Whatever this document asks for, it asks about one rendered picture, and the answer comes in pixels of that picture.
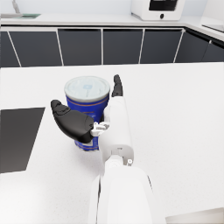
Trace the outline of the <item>dark kitchen base cabinets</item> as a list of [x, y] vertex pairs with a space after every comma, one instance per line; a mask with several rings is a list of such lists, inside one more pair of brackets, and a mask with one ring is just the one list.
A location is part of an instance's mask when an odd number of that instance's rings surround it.
[[58, 29], [0, 34], [0, 67], [223, 61], [224, 42], [190, 29]]

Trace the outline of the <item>blue can with silver lid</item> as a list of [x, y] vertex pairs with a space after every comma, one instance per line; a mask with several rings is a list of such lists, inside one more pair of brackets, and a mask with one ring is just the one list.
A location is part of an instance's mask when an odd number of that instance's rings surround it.
[[64, 91], [67, 105], [70, 109], [78, 110], [91, 116], [100, 123], [103, 110], [109, 101], [109, 83], [99, 77], [83, 76], [69, 80]]

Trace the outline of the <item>white microwave oven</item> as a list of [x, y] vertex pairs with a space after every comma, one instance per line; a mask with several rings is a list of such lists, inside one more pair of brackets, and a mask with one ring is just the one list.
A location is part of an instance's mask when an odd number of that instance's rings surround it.
[[132, 0], [131, 13], [143, 21], [178, 21], [186, 0]]

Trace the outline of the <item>dark grey square mat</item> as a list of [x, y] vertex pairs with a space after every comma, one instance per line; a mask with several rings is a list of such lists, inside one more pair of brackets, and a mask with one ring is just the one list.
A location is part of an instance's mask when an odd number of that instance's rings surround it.
[[0, 173], [26, 169], [44, 111], [44, 108], [2, 111]]

